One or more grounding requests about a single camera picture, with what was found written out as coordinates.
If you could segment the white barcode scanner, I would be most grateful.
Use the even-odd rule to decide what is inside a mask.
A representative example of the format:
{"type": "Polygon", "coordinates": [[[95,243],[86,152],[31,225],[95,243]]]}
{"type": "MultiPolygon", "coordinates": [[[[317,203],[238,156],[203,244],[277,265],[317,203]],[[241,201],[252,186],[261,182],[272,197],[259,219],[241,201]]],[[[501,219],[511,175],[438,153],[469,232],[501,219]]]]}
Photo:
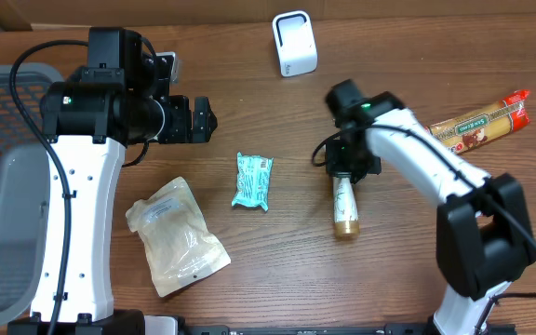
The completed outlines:
{"type": "Polygon", "coordinates": [[[283,77],[313,72],[317,49],[309,15],[302,10],[278,14],[272,21],[275,48],[283,77]]]}

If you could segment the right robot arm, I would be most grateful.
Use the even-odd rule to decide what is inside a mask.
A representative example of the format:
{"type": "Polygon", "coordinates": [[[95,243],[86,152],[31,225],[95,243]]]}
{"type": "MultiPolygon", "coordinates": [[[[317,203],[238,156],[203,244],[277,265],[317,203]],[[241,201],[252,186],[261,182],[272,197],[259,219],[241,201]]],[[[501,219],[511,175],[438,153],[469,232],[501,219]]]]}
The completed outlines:
{"type": "Polygon", "coordinates": [[[387,161],[436,209],[437,266],[447,282],[423,334],[513,334],[490,312],[536,261],[524,192],[508,174],[491,177],[446,149],[395,95],[364,96],[352,80],[325,102],[339,133],[321,143],[333,182],[335,235],[359,234],[352,186],[387,161]]]}

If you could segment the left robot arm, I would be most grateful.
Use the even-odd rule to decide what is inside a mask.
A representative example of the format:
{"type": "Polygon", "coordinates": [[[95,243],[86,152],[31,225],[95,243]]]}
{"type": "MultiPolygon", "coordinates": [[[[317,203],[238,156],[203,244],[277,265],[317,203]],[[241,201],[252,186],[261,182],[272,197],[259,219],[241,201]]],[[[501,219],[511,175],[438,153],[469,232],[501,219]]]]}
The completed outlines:
{"type": "Polygon", "coordinates": [[[111,289],[114,196],[130,145],[204,143],[218,122],[205,97],[173,96],[176,58],[141,34],[93,28],[87,63],[53,83],[31,130],[47,151],[45,249],[30,313],[11,334],[180,333],[174,316],[117,310],[111,289]]]}

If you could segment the white cosmetic tube gold cap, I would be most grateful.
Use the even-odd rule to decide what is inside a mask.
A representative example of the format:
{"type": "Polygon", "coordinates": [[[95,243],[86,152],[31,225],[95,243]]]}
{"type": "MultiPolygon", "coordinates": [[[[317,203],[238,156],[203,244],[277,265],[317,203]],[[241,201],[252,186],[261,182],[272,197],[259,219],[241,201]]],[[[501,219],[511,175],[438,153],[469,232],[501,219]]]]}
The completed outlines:
{"type": "Polygon", "coordinates": [[[360,234],[355,193],[349,177],[333,177],[334,234],[338,239],[353,239],[360,234]]]}

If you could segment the teal snack packet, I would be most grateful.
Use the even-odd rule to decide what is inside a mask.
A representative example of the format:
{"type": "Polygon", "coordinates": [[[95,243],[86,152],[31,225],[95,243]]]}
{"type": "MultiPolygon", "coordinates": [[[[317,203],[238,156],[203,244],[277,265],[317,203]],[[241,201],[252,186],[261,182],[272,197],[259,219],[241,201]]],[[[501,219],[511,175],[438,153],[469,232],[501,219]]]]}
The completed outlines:
{"type": "Polygon", "coordinates": [[[231,205],[269,209],[268,193],[274,163],[273,158],[237,154],[236,191],[231,205]]]}

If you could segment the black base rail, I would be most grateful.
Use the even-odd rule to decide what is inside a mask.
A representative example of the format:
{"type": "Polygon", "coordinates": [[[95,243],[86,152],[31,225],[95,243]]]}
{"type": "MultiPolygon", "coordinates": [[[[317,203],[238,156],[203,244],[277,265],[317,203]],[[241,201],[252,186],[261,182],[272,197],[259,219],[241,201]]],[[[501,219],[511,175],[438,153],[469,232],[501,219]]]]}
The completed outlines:
{"type": "Polygon", "coordinates": [[[192,326],[180,316],[146,315],[146,335],[425,335],[438,334],[432,322],[392,323],[381,327],[332,328],[229,328],[218,326],[192,326]]]}

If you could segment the grey plastic shopping basket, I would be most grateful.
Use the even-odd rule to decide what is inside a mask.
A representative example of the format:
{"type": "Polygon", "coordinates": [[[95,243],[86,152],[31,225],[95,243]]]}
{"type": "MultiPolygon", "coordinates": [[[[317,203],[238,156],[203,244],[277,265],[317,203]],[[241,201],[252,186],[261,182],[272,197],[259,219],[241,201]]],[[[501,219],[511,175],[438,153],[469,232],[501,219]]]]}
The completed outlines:
{"type": "Polygon", "coordinates": [[[47,152],[26,125],[0,65],[0,326],[31,304],[43,267],[49,200],[47,152]]]}

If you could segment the beige mushroom pouch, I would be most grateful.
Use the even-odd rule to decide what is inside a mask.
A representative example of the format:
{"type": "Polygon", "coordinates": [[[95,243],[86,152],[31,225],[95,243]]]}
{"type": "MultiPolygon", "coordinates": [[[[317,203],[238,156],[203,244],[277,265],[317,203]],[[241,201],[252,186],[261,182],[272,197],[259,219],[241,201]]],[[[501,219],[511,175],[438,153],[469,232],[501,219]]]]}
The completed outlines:
{"type": "Polygon", "coordinates": [[[139,235],[156,292],[166,297],[231,263],[225,247],[211,233],[186,180],[178,177],[126,213],[139,235]]]}

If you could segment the red orange pasta package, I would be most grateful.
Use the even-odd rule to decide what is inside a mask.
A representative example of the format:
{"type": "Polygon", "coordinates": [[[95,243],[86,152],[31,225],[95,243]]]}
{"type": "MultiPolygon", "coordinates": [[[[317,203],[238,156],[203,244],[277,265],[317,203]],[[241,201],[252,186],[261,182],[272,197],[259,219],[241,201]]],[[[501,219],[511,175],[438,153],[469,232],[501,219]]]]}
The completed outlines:
{"type": "Polygon", "coordinates": [[[472,151],[526,127],[528,96],[527,89],[517,90],[478,110],[427,126],[426,131],[455,154],[472,151]]]}

